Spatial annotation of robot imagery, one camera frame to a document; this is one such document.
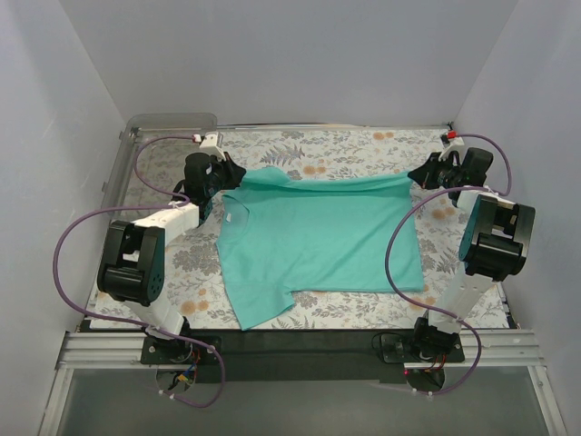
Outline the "teal t shirt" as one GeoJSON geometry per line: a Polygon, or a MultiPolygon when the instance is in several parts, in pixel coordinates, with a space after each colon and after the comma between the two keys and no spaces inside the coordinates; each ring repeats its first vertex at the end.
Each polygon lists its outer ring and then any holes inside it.
{"type": "Polygon", "coordinates": [[[421,292],[417,231],[405,221],[404,173],[293,180],[249,171],[223,194],[217,250],[225,291],[243,330],[294,306],[296,292],[421,292]]]}

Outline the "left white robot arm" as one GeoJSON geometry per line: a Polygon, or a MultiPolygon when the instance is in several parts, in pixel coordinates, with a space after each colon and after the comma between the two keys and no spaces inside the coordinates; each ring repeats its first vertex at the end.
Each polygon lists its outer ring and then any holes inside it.
{"type": "Polygon", "coordinates": [[[127,306],[145,324],[152,347],[171,362],[186,362],[194,346],[185,335],[189,323],[163,290],[165,247],[201,226],[211,214],[212,198],[239,187],[245,174],[226,152],[189,154],[168,209],[132,222],[114,221],[107,230],[97,288],[127,306]]]}

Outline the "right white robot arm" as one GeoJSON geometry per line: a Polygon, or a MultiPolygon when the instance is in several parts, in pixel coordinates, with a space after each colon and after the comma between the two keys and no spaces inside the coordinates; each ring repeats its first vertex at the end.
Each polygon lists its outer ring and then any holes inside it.
{"type": "Polygon", "coordinates": [[[409,178],[421,188],[478,187],[455,191],[448,198],[469,213],[458,258],[460,266],[450,286],[433,310],[427,310],[414,325],[409,342],[412,353],[422,361],[445,358],[459,347],[460,322],[483,294],[509,275],[523,269],[532,237],[536,209],[482,191],[493,154],[469,147],[460,155],[456,146],[435,152],[409,178]]]}

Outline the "clear plastic bin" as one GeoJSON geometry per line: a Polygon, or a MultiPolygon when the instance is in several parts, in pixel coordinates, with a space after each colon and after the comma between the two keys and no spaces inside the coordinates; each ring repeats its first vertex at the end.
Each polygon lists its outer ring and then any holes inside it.
{"type": "Polygon", "coordinates": [[[102,207],[168,203],[170,197],[144,185],[134,173],[137,167],[152,185],[171,191],[184,178],[184,159],[198,147],[176,135],[190,137],[217,130],[211,113],[140,114],[129,120],[123,133],[102,207]]]}

